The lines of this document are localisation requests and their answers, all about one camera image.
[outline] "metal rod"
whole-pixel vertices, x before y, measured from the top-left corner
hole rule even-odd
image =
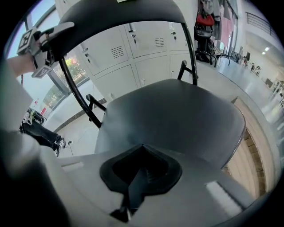
[[[78,90],[78,87],[76,86],[75,82],[73,81],[73,78],[71,76],[71,73],[67,67],[67,64],[65,62],[65,58],[62,57],[59,60],[59,64],[61,66],[61,69],[66,77],[67,83],[72,91],[72,93],[74,94],[76,100],[78,101],[78,103],[80,104],[80,106],[82,107],[82,109],[86,112],[86,114],[88,115],[88,117],[92,120],[92,122],[98,127],[100,128],[102,123],[98,120],[98,118],[94,115],[93,111],[89,108],[88,104],[85,102],[84,98],[82,97],[81,93]]]
[[[100,104],[93,96],[90,94],[86,95],[86,99],[90,101],[90,103],[96,105],[98,108],[100,108],[103,111],[106,111],[106,107],[104,107],[102,104]]]
[[[178,80],[181,80],[182,75],[183,75],[183,73],[185,72],[186,65],[187,65],[187,62],[186,62],[185,60],[183,60],[183,61],[181,62],[181,69],[179,70],[179,73],[178,73],[178,76],[177,76],[177,79],[178,79]]]
[[[181,26],[185,33],[186,41],[188,43],[188,49],[189,49],[190,61],[191,61],[191,69],[192,69],[192,84],[197,86],[197,68],[196,68],[196,59],[195,59],[193,42],[190,37],[190,33],[189,33],[187,25],[185,23],[182,23]]]

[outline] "red bag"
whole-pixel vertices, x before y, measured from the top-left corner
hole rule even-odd
[[[203,26],[213,26],[215,24],[215,21],[211,15],[203,18],[201,14],[198,14],[196,23]]]

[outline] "railing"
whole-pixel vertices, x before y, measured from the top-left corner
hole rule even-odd
[[[278,36],[276,35],[275,31],[271,27],[270,23],[256,15],[253,15],[249,12],[247,12],[247,18],[248,18],[248,24],[251,24],[264,32],[268,33],[275,39],[278,39]]]

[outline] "locker vent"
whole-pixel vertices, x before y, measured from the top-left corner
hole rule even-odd
[[[124,55],[122,46],[111,49],[111,53],[115,59]]]
[[[156,43],[156,47],[163,47],[164,46],[164,38],[156,38],[155,43]]]

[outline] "ceiling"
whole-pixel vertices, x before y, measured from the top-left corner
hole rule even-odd
[[[275,63],[278,67],[284,68],[284,52],[280,51],[270,42],[259,37],[258,35],[255,35],[247,31],[246,43],[251,47],[253,47],[255,50],[259,51],[260,53],[262,53],[266,47],[269,47],[269,51],[266,52],[265,57],[267,57],[270,61]]]

